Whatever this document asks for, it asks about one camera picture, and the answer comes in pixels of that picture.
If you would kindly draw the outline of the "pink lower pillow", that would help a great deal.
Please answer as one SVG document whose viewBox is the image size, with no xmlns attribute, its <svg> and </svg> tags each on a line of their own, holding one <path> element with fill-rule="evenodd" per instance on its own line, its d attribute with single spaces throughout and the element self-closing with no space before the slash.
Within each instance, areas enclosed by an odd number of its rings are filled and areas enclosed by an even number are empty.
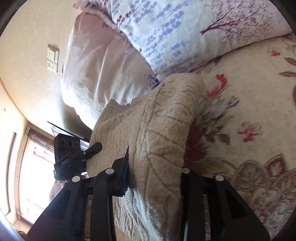
<svg viewBox="0 0 296 241">
<path fill-rule="evenodd" d="M 63 102 L 93 129 L 108 102 L 132 102 L 159 85 L 128 39 L 99 16 L 80 14 L 69 36 L 61 80 Z"/>
</svg>

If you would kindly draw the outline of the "beige wall switch plate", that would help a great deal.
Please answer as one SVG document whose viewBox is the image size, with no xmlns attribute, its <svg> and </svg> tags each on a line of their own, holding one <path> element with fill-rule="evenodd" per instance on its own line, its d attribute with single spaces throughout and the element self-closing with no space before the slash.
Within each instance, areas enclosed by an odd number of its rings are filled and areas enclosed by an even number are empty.
<svg viewBox="0 0 296 241">
<path fill-rule="evenodd" d="M 48 45 L 47 47 L 47 69 L 58 73 L 59 49 Z"/>
</svg>

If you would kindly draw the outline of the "lavender print top pillow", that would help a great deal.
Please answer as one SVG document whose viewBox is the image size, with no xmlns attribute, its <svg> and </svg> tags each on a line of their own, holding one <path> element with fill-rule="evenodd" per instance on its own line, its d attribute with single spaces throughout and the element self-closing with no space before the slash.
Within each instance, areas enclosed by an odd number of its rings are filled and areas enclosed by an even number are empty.
<svg viewBox="0 0 296 241">
<path fill-rule="evenodd" d="M 128 38 L 156 75 L 185 73 L 292 30 L 270 1 L 76 1 Z"/>
</svg>

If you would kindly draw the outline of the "floral bed sheet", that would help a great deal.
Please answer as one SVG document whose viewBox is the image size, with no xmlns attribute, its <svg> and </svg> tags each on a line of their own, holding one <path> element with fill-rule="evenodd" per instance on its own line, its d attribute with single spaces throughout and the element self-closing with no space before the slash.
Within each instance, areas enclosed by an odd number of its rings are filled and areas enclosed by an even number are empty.
<svg viewBox="0 0 296 241">
<path fill-rule="evenodd" d="M 274 238 L 295 209 L 295 35 L 229 52 L 198 74 L 206 88 L 185 165 L 226 177 Z"/>
</svg>

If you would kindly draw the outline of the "beige cable-knit sweater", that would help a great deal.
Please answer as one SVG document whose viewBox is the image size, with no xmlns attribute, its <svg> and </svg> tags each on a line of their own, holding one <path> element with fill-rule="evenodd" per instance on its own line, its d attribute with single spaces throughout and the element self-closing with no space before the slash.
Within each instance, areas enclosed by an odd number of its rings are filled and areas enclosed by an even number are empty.
<svg viewBox="0 0 296 241">
<path fill-rule="evenodd" d="M 132 240 L 179 239 L 184 154 L 204 89 L 197 74 L 170 75 L 128 105 L 109 101 L 94 127 L 90 142 L 102 151 L 87 162 L 90 176 L 129 155 L 129 188 L 113 199 L 113 212 Z"/>
</svg>

